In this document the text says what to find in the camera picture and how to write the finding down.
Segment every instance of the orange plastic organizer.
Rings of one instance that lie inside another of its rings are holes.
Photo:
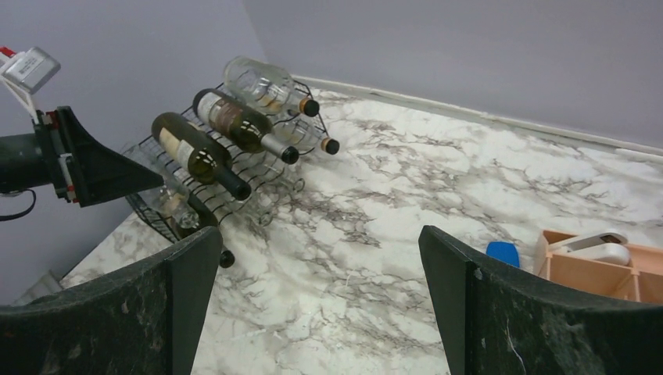
[[[536,244],[534,274],[596,295],[663,305],[663,250],[627,244],[626,266],[580,259],[548,251],[548,245],[575,234],[544,230]]]

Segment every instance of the purple wall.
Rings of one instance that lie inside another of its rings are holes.
[[[104,145],[120,149],[149,135],[156,115],[186,108],[218,84],[236,55],[264,58],[240,1],[23,0],[0,5],[0,44],[38,45],[62,63],[36,95],[40,108],[70,105]],[[30,118],[0,87],[0,135],[31,132]],[[0,304],[12,302],[47,270],[65,273],[129,214],[119,199],[80,209],[37,189],[34,211],[0,225]],[[27,197],[0,198],[0,214]]]
[[[244,3],[293,73],[663,147],[659,0]]]

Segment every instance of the blue object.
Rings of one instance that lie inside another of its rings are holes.
[[[506,264],[511,264],[516,268],[520,268],[518,250],[516,250],[516,246],[510,242],[490,242],[488,248],[486,248],[486,255],[501,260]]]

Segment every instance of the marble countertop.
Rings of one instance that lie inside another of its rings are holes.
[[[512,241],[526,269],[542,229],[613,227],[663,246],[663,166],[314,94],[342,150],[302,157],[306,190],[270,226],[222,223],[237,262],[218,271],[194,374],[448,373],[417,245],[424,225],[478,250]],[[131,215],[62,284],[168,245]]]

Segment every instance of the black cable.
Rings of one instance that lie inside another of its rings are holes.
[[[0,215],[0,222],[20,219],[21,217],[26,216],[28,213],[30,213],[30,211],[32,211],[32,209],[34,208],[34,204],[37,203],[37,193],[35,193],[34,190],[32,189],[23,190],[21,191],[21,193],[24,193],[26,191],[32,193],[32,204],[30,205],[30,207],[28,207],[24,211],[15,213],[13,215]]]

